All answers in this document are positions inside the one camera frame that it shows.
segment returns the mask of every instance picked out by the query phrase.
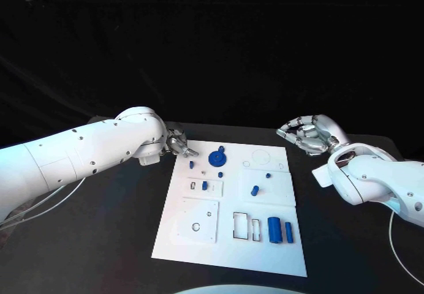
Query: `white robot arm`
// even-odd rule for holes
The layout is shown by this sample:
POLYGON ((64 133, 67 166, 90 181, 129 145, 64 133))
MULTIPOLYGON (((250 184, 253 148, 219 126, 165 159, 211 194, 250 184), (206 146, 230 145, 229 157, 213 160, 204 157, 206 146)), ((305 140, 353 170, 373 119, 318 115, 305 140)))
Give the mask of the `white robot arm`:
POLYGON ((424 227, 424 163, 397 162, 377 147, 350 144, 347 136, 324 115, 288 121, 276 134, 309 156, 328 151, 327 164, 312 171, 321 187, 334 185, 353 205, 366 201, 384 204, 399 217, 424 227), (288 132, 294 127, 297 134, 288 132))
POLYGON ((0 221, 27 200, 122 163, 154 164, 167 152, 197 156, 177 125, 132 107, 115 119, 0 150, 0 221))

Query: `black tabletop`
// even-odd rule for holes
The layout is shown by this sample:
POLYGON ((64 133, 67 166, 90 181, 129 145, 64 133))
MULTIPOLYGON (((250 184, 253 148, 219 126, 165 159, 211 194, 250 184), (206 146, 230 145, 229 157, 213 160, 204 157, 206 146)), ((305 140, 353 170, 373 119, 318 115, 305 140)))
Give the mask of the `black tabletop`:
MULTIPOLYGON (((198 124, 183 128, 191 140, 286 148, 308 277, 149 257, 174 165, 174 156, 167 155, 158 164, 141 167, 131 159, 90 176, 51 212, 17 226, 0 251, 1 293, 174 293, 214 284, 265 285, 304 293, 422 291, 390 252, 389 209, 370 202, 351 206, 334 188, 320 188, 314 180, 311 170, 327 155, 307 157, 272 129, 198 124)), ((387 138, 350 139, 400 158, 387 138)), ((397 216, 393 245, 409 271, 424 279, 424 229, 397 216)))

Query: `white cable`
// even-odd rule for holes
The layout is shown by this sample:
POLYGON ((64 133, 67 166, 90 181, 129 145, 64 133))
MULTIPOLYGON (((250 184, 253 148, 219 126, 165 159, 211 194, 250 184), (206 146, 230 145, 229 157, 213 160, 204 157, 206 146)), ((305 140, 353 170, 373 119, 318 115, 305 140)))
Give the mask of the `white cable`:
POLYGON ((63 185, 37 204, 34 204, 25 211, 15 214, 12 217, 7 218, 2 222, 0 222, 0 225, 10 222, 12 219, 15 219, 20 215, 25 214, 28 211, 31 211, 37 206, 40 206, 56 194, 57 192, 64 188, 66 185, 63 185))
MULTIPOLYGON (((392 211, 390 212, 390 222, 387 223, 387 240, 389 240, 389 242, 390 242, 390 223, 393 221, 393 214, 395 214, 395 212, 392 211)), ((413 280, 424 286, 424 283, 413 277, 413 275, 409 273, 408 269, 405 268, 405 266, 399 260, 397 254, 395 253, 395 247, 393 247, 392 242, 390 242, 390 250, 393 251, 395 259, 397 260, 399 265, 402 266, 405 272, 409 274, 409 276, 413 278, 413 280)))
POLYGON ((4 230, 4 229, 8 228, 8 227, 12 227, 14 225, 17 225, 17 224, 25 222, 25 221, 28 221, 30 219, 34 219, 35 217, 38 217, 38 216, 41 216, 44 213, 47 213, 53 208, 56 208, 56 207, 60 205, 60 203, 61 203, 61 202, 69 198, 69 196, 73 194, 73 192, 74 192, 76 189, 79 188, 79 186, 80 186, 83 180, 85 180, 85 178, 80 180, 80 182, 79 182, 77 186, 74 187, 74 189, 72 190, 72 192, 67 194, 67 196, 60 200, 60 202, 59 202, 54 206, 51 206, 47 210, 44 210, 44 211, 43 211, 41 213, 38 213, 37 215, 28 217, 27 219, 23 219, 23 220, 20 220, 18 222, 15 222, 15 223, 12 223, 12 224, 10 224, 10 225, 1 227, 1 228, 0 228, 0 231, 4 230))

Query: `round hole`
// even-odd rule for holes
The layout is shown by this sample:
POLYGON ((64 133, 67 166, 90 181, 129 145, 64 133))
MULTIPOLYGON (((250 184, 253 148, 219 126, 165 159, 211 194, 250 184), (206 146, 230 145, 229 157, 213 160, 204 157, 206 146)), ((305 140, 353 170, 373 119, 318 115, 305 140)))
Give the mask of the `round hole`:
POLYGON ((200 225, 197 223, 193 223, 191 229, 196 232, 200 229, 200 225))
POLYGON ((415 210, 419 211, 422 209, 422 203, 416 202, 415 203, 415 210))

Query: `small blue part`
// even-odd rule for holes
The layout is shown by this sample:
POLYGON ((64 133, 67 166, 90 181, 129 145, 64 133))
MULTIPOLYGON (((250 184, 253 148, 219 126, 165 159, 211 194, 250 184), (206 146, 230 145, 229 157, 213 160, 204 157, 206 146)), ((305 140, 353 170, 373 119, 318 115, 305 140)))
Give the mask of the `small blue part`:
POLYGON ((281 224, 278 217, 268 218, 268 233, 269 242, 273 244, 282 243, 281 224))
POLYGON ((210 154, 209 154, 209 164, 213 166, 213 167, 220 167, 224 165, 224 162, 226 162, 226 156, 223 154, 223 146, 219 146, 217 148, 217 151, 213 151, 210 154))
POLYGON ((250 191, 250 195, 256 196, 258 195, 258 186, 253 186, 253 189, 250 191))
POLYGON ((291 223, 285 223, 286 243, 292 243, 291 223))

